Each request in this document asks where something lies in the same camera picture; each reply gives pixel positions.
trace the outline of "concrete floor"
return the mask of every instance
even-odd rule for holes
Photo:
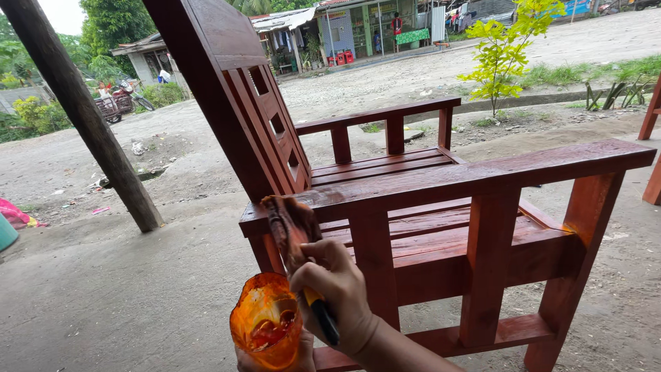
[[[542,140],[530,135],[508,137],[508,145]],[[661,131],[652,137],[644,144],[661,147]],[[661,370],[660,207],[640,199],[650,172],[627,174],[557,371]],[[524,195],[561,220],[570,188],[557,183]],[[174,218],[149,234],[126,213],[23,230],[0,261],[0,371],[234,371],[228,317],[244,281],[258,273],[237,224],[246,202],[244,193],[230,193],[168,204],[159,209]],[[539,286],[508,289],[501,317],[535,312]],[[403,331],[455,325],[459,309],[459,298],[406,306]],[[524,351],[453,360],[472,371],[524,371]]]

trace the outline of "chair armrest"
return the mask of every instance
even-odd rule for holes
[[[326,130],[341,129],[352,125],[387,120],[394,116],[404,117],[408,115],[428,113],[429,111],[451,109],[456,106],[461,106],[461,99],[457,97],[430,99],[428,101],[409,103],[407,105],[387,107],[385,109],[376,109],[357,114],[306,122],[304,124],[297,124],[294,127],[296,128],[296,134],[303,136],[304,134],[324,132]]]
[[[334,183],[293,195],[311,207],[320,223],[366,211],[397,210],[442,201],[646,167],[656,149],[622,140],[602,140],[475,163],[425,168]],[[267,234],[261,205],[249,203],[239,222],[246,237]]]
[[[299,136],[330,130],[335,163],[342,164],[351,161],[349,135],[346,129],[348,126],[385,120],[386,152],[389,155],[402,154],[404,152],[404,116],[428,113],[429,111],[439,111],[439,145],[449,149],[452,108],[460,105],[461,99],[457,97],[430,99],[424,102],[317,120],[296,125],[295,128],[296,134]]]

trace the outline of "child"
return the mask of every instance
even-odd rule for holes
[[[374,50],[376,50],[376,54],[381,51],[381,35],[379,35],[379,30],[374,31]]]
[[[402,19],[399,18],[398,12],[395,12],[395,18],[393,18],[393,22],[390,25],[393,28],[393,52],[398,53],[397,35],[402,33]]]

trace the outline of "blue tiled wall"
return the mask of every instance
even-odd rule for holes
[[[340,30],[340,41],[334,41],[332,46],[335,50],[340,49],[351,49],[351,53],[356,55],[354,49],[354,35],[351,32],[351,16],[349,10],[345,11],[344,16],[338,18],[331,18],[330,20],[331,28],[339,28]],[[326,57],[332,56],[331,48],[331,35],[329,34],[328,20],[324,15],[321,18],[321,32],[324,36],[324,49],[326,50]]]

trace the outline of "store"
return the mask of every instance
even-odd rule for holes
[[[350,52],[355,59],[393,52],[392,20],[395,13],[402,19],[402,33],[416,31],[418,5],[416,0],[386,1],[322,1],[317,7],[319,30],[327,59],[342,60],[338,54]],[[375,32],[381,38],[382,50],[374,44]],[[400,45],[400,51],[419,45]]]

